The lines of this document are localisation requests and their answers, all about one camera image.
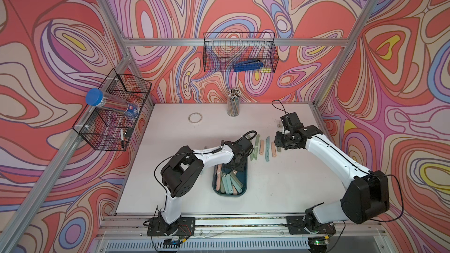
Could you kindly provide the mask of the teal knife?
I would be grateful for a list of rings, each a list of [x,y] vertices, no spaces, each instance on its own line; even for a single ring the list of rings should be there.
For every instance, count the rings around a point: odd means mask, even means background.
[[[265,160],[266,160],[266,162],[270,161],[270,157],[271,157],[271,141],[270,141],[270,136],[268,136],[266,138],[266,150],[265,150]]]

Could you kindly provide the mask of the long pink knife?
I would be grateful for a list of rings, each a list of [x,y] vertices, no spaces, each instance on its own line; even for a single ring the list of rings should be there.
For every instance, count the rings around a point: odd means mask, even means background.
[[[221,170],[222,170],[222,164],[217,165],[215,190],[219,193],[222,193],[222,191],[221,191]]]

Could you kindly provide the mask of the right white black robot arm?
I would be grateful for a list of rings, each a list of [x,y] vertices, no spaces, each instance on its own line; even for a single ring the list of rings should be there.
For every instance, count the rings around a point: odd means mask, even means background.
[[[314,125],[304,126],[295,112],[280,118],[283,131],[275,134],[275,146],[304,149],[320,159],[342,182],[343,198],[322,203],[306,210],[304,227],[315,231],[335,221],[362,224],[390,208],[389,180],[381,171],[371,171],[338,149]]]

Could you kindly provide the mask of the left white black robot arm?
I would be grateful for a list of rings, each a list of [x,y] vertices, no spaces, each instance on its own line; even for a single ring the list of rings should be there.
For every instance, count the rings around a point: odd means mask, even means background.
[[[203,169],[216,165],[239,167],[247,162],[253,152],[253,144],[247,138],[237,141],[223,141],[217,147],[196,150],[185,145],[169,157],[161,169],[161,185],[165,188],[166,198],[162,219],[168,225],[181,217],[182,197],[197,181]]]

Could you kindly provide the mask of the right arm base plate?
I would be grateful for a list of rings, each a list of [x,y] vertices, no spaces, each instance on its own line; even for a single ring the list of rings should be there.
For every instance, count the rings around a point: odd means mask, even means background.
[[[287,216],[286,223],[283,226],[288,228],[291,235],[334,235],[336,233],[333,223],[320,224],[314,217],[309,217],[308,215]]]

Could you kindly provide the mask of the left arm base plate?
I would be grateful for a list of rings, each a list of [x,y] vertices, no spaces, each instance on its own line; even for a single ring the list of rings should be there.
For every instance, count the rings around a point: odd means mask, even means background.
[[[168,224],[161,217],[153,217],[143,222],[147,227],[149,237],[190,237],[195,233],[194,217],[180,217],[172,224]]]

